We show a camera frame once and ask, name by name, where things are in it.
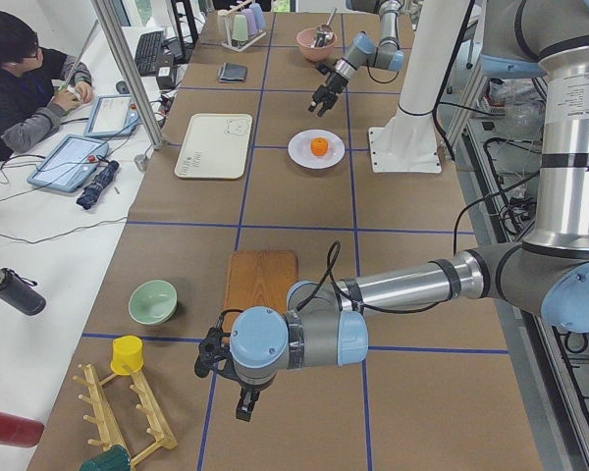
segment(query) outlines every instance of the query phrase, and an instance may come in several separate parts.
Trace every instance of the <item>green bowl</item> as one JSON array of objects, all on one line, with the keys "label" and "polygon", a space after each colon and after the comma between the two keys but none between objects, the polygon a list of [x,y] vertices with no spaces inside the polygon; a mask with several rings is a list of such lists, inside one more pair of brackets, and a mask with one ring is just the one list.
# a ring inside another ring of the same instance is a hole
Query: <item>green bowl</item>
[{"label": "green bowl", "polygon": [[166,322],[175,313],[177,291],[164,280],[152,280],[139,286],[129,299],[129,314],[144,326]]}]

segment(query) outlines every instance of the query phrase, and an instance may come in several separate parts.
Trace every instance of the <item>red can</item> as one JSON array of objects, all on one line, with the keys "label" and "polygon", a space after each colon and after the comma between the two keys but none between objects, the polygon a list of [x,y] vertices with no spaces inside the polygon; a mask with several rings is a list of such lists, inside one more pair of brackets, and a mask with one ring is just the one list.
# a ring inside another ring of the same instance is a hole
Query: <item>red can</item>
[{"label": "red can", "polygon": [[39,443],[43,429],[36,420],[0,412],[0,445],[30,448]]}]

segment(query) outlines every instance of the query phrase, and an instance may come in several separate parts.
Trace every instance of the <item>pink bowl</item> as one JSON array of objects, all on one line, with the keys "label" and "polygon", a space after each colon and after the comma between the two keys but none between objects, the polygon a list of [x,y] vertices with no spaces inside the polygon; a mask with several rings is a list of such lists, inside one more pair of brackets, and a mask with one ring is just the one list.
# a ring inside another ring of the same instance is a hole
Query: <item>pink bowl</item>
[{"label": "pink bowl", "polygon": [[316,39],[316,27],[309,27],[296,35],[296,44],[303,57],[311,62],[321,62],[330,57],[336,44],[336,33],[330,39],[329,44],[323,47],[313,47]]}]

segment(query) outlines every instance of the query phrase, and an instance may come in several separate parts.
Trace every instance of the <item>black keyboard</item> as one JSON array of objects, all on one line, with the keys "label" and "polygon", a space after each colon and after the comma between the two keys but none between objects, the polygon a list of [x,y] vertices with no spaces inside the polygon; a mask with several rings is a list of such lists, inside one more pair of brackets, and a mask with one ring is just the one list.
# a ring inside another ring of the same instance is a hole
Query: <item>black keyboard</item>
[{"label": "black keyboard", "polygon": [[154,76],[157,72],[157,57],[164,42],[164,31],[146,32],[139,37],[135,50],[135,65],[141,76]]}]

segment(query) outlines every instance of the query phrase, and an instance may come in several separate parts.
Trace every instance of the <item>person's hand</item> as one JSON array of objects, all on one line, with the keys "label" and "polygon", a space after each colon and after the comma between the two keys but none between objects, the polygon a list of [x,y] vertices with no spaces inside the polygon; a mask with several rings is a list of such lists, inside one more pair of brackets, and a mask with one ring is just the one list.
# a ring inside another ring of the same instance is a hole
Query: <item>person's hand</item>
[{"label": "person's hand", "polygon": [[94,90],[91,88],[91,85],[86,81],[77,82],[77,84],[75,85],[75,91],[79,93],[80,101],[82,103],[89,103],[94,97]]},{"label": "person's hand", "polygon": [[52,101],[63,108],[66,113],[74,110],[75,108],[78,108],[80,105],[80,101],[77,96],[68,89],[59,91]]}]

